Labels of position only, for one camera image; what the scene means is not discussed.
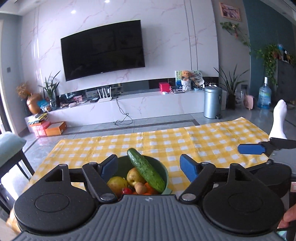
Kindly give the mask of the person's right hand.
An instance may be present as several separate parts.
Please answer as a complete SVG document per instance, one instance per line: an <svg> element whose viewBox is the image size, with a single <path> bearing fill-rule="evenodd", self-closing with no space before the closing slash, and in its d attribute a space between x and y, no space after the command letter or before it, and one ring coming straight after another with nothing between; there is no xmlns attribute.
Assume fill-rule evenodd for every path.
<svg viewBox="0 0 296 241"><path fill-rule="evenodd" d="M290 209L288 209L282 220L280 221L278 228L287 228L289 226L289 223L296 220L296 205L292 206Z"/></svg>

